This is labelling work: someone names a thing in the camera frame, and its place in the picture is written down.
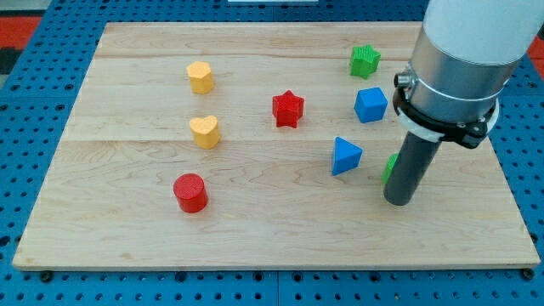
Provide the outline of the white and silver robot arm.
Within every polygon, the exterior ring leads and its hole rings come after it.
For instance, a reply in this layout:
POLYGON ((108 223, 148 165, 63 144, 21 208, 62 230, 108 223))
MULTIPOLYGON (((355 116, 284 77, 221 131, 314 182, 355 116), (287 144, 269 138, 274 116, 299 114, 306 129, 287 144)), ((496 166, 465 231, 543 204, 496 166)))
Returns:
POLYGON ((543 0, 431 0, 412 56, 394 78, 394 108, 427 142, 477 147, 498 97, 543 23, 543 0))

